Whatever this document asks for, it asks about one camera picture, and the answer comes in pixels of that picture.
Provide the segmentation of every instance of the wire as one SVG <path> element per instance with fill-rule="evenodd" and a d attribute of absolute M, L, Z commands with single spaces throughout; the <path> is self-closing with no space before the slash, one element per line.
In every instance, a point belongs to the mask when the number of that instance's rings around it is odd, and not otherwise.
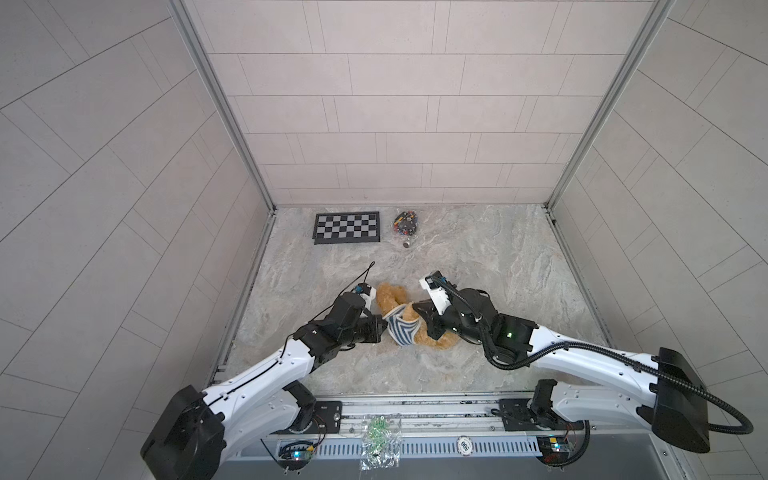
<path fill-rule="evenodd" d="M 264 443 L 264 439 L 259 439 L 259 440 L 261 441 L 261 445 L 264 445 L 266 452 L 270 454 L 270 457 L 272 457 L 272 460 L 275 461 L 278 467 L 282 468 L 283 466 L 280 464 L 280 462 L 277 461 L 277 458 L 275 458 L 275 455 L 272 455 L 272 451 L 267 448 L 266 443 Z"/>

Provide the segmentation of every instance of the clear plastic bag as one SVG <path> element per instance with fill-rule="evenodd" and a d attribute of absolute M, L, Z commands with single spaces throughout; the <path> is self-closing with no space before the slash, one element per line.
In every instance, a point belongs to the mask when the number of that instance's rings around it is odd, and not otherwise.
<path fill-rule="evenodd" d="M 399 417 L 391 415 L 377 415 L 363 422 L 360 470 L 400 465 L 401 424 Z"/>

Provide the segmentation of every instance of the ventilation grille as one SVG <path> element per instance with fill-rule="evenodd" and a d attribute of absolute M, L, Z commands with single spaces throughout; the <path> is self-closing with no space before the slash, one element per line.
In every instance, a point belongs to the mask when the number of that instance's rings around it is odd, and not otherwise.
<path fill-rule="evenodd" d="M 403 439 L 400 458 L 458 458 L 456 437 Z M 473 457 L 540 457 L 535 438 L 509 436 L 473 439 Z M 334 460 L 360 458 L 360 439 L 327 439 L 315 458 Z"/>

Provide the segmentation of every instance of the cable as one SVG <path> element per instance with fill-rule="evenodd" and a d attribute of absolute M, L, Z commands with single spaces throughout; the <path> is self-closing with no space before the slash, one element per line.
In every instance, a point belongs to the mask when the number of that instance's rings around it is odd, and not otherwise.
<path fill-rule="evenodd" d="M 576 453 L 574 453 L 573 455 L 570 455 L 563 462 L 547 463 L 546 465 L 554 468 L 565 467 L 567 465 L 571 465 L 575 463 L 578 459 L 584 456 L 584 453 L 587 451 L 587 447 L 589 446 L 589 437 L 591 435 L 590 430 L 591 429 L 589 428 L 589 420 L 584 420 L 584 441 L 581 443 L 581 446 L 576 451 Z"/>

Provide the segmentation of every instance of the checkerboard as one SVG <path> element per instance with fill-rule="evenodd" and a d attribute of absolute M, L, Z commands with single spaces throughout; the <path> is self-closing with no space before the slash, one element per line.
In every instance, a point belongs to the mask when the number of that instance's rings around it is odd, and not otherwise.
<path fill-rule="evenodd" d="M 317 214 L 312 238 L 320 243 L 358 243 L 381 241 L 379 212 Z"/>

